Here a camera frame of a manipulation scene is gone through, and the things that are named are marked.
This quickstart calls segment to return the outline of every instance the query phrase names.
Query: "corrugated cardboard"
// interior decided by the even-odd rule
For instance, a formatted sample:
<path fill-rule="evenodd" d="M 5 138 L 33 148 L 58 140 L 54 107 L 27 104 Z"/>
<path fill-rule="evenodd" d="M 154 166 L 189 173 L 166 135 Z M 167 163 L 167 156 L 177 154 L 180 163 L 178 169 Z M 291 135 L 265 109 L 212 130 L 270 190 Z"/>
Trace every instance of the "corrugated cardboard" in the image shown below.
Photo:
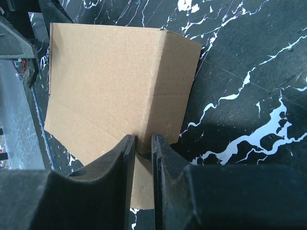
<path fill-rule="evenodd" d="M 153 28 L 55 23 L 50 33 L 45 130 L 84 165 L 126 134 L 138 137 L 140 153 L 154 133 L 177 142 L 201 44 Z M 136 162 L 136 177 L 138 168 L 145 166 Z M 150 193 L 139 182 L 132 199 Z M 131 206 L 150 208 L 150 197 Z"/>

